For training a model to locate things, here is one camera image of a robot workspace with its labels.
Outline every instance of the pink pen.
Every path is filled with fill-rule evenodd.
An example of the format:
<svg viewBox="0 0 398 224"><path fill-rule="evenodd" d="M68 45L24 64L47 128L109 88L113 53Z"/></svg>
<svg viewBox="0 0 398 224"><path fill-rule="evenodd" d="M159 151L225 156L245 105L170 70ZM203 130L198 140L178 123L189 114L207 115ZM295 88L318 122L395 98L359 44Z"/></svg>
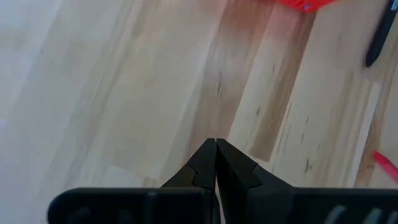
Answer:
<svg viewBox="0 0 398 224"><path fill-rule="evenodd" d="M373 153L374 158L377 163L387 172L394 180L398 183L398 169L397 167L385 156L380 154L379 152Z"/></svg>

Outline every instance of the wooden table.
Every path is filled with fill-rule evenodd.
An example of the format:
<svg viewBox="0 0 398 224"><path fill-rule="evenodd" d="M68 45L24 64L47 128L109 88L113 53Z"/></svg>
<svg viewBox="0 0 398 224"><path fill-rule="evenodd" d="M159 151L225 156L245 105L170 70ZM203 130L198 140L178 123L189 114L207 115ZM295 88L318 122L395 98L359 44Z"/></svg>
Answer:
<svg viewBox="0 0 398 224"><path fill-rule="evenodd" d="M297 186L397 187L398 24L386 0L0 3L0 223L78 186L155 187L206 138Z"/></svg>

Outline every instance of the black pen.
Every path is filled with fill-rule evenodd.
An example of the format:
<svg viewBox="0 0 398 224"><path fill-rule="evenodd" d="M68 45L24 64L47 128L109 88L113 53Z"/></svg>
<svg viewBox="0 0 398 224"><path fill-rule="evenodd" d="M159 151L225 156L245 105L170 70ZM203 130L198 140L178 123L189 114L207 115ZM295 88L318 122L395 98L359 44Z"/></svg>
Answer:
<svg viewBox="0 0 398 224"><path fill-rule="evenodd" d="M390 28L397 14L398 0L390 0L381 17L379 27L366 54L365 66L368 68L377 60L387 39Z"/></svg>

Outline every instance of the pen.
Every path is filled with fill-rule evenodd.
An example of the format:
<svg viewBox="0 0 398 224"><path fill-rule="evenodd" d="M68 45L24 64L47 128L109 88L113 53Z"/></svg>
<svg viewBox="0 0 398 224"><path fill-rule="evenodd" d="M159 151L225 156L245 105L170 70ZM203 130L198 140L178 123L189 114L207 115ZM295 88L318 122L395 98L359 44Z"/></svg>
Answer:
<svg viewBox="0 0 398 224"><path fill-rule="evenodd" d="M390 0L381 17L379 27L366 54L365 66L369 68L377 60L387 39L388 33L397 14L398 0Z"/></svg>
<svg viewBox="0 0 398 224"><path fill-rule="evenodd" d="M383 156L379 152L374 152L374 158L376 159L377 163L387 172L394 180L398 183L398 169L397 167L385 156Z"/></svg>

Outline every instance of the wooden surface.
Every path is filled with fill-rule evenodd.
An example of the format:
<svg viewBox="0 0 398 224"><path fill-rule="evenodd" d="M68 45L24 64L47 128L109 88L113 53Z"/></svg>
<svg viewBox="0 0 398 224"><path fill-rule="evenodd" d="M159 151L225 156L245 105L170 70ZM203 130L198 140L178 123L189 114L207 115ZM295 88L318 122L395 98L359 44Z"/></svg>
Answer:
<svg viewBox="0 0 398 224"><path fill-rule="evenodd" d="M226 138L296 186L397 187L398 23L386 0L0 2L0 223L82 186L159 186Z"/></svg>

